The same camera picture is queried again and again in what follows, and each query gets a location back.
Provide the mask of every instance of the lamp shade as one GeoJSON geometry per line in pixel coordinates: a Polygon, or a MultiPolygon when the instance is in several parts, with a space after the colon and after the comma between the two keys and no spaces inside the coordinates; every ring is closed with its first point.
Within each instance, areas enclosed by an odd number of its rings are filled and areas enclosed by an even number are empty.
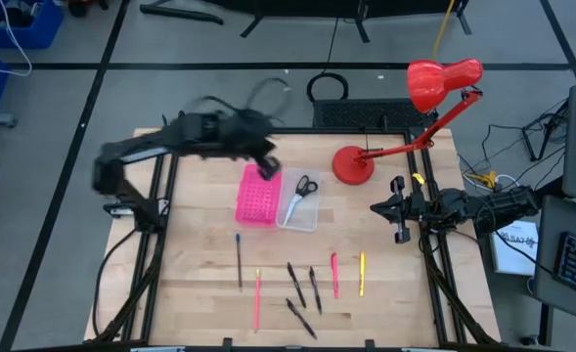
{"type": "Polygon", "coordinates": [[[476,59],[467,59],[443,66],[431,60],[418,60],[407,69],[409,97],[420,112],[435,109],[450,91],[476,84],[483,75],[483,66],[476,59]]]}

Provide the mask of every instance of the white paper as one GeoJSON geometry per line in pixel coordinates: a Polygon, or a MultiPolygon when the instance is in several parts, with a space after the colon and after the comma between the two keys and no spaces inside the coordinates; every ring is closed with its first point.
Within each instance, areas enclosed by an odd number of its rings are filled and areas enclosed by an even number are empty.
{"type": "MultiPolygon", "coordinates": [[[[538,230],[535,223],[514,221],[499,230],[512,246],[522,250],[531,258],[537,258],[538,230]]],[[[494,270],[497,273],[533,276],[535,264],[522,254],[509,248],[496,234],[492,234],[492,256],[494,257],[494,270]]]]}

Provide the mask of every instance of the pink container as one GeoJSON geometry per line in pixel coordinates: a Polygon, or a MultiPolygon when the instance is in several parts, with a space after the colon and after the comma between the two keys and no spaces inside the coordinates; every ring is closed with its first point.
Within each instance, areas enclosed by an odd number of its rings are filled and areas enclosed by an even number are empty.
{"type": "Polygon", "coordinates": [[[236,220],[257,227],[276,227],[281,196],[281,177],[278,172],[270,181],[257,173],[257,165],[248,164],[238,190],[236,220]]]}

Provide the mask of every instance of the floor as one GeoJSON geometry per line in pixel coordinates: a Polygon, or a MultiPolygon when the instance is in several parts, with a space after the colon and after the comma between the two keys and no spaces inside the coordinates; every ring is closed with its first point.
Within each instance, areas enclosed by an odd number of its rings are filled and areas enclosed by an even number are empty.
{"type": "MultiPolygon", "coordinates": [[[[225,25],[187,22],[141,14],[139,4],[148,2],[112,1],[108,11],[93,7],[81,20],[66,14],[50,49],[27,51],[33,74],[9,80],[0,111],[15,114],[19,124],[0,127],[0,339],[31,252],[50,236],[15,349],[73,344],[83,337],[111,224],[101,210],[104,200],[89,186],[91,163],[103,142],[160,125],[162,114],[174,117],[200,95],[243,104],[254,84],[270,76],[283,78],[297,93],[285,124],[312,123],[304,89],[324,66],[334,20],[268,19],[242,39],[250,16],[210,8],[225,25]]],[[[565,98],[576,82],[576,2],[470,0],[465,17],[472,35],[452,18],[438,60],[475,57],[486,64],[484,99],[451,125],[459,153],[475,163],[483,158],[480,143],[488,123],[522,126],[565,98]]],[[[340,20],[331,60],[344,65],[332,71],[348,79],[350,98],[407,97],[404,69],[364,63],[430,58],[441,20],[442,15],[368,20],[370,44],[361,42],[354,24],[340,20]]],[[[0,58],[24,67],[16,51],[0,50],[0,58]]],[[[321,81],[315,89],[318,99],[340,93],[332,82],[321,81]]],[[[269,91],[256,107],[270,111],[281,94],[269,91]]],[[[455,103],[453,96],[441,110],[455,103]]],[[[487,153],[518,138],[517,131],[494,130],[487,153]]],[[[540,142],[539,133],[533,141],[540,142]]],[[[547,153],[560,147],[549,145],[547,153]]],[[[521,181],[535,186],[559,155],[521,181]]],[[[492,159],[493,169],[513,176],[530,165],[520,143],[492,159]]],[[[556,167],[547,179],[559,173],[556,167]]],[[[515,344],[537,332],[540,304],[526,293],[524,278],[492,274],[490,260],[485,258],[486,271],[501,335],[515,344]]],[[[576,350],[575,317],[555,313],[554,347],[576,350]]]]}

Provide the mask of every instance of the wooden table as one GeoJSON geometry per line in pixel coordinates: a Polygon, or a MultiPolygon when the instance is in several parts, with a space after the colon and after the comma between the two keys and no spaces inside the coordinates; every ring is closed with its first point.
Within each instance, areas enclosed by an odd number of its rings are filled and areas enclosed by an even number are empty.
{"type": "MultiPolygon", "coordinates": [[[[343,146],[364,145],[363,135],[277,135],[273,139],[278,146],[275,155],[284,167],[316,169],[323,174],[317,231],[243,227],[234,214],[244,162],[201,161],[195,156],[180,159],[150,343],[219,345],[224,337],[232,337],[240,346],[364,346],[364,340],[371,338],[377,346],[437,346],[418,226],[410,222],[413,239],[395,244],[396,226],[369,210],[371,204],[390,197],[393,177],[409,179],[406,156],[378,158],[370,181],[346,186],[332,174],[332,156],[343,146]],[[242,234],[243,292],[238,290],[235,233],[242,234]],[[364,297],[358,293],[361,250],[368,258],[364,297]],[[332,295],[333,252],[339,264],[339,299],[332,295]],[[299,303],[286,269],[288,261],[303,287],[307,309],[299,303]],[[319,282],[323,315],[316,309],[310,266],[319,282]],[[257,267],[262,273],[262,298],[261,329],[255,333],[257,267]],[[289,311],[287,297],[313,327],[317,340],[289,311]]],[[[389,135],[371,135],[369,141],[371,148],[403,144],[401,137],[389,135]]],[[[439,131],[434,141],[431,160],[440,188],[463,188],[451,132],[439,131]]],[[[420,154],[417,158],[421,170],[420,154]]],[[[127,177],[145,195],[153,166],[149,160],[127,167],[127,177]]],[[[113,221],[108,249],[132,226],[130,218],[113,221]]],[[[460,230],[474,235],[469,222],[460,230]]],[[[454,234],[448,239],[462,302],[490,335],[500,339],[478,246],[454,234]]],[[[136,236],[124,244],[105,269],[98,310],[101,329],[129,292],[138,241],[136,236]]],[[[442,307],[448,337],[454,340],[445,298],[442,307]]],[[[144,303],[140,303],[133,336],[139,336],[143,311],[144,303]]]]}

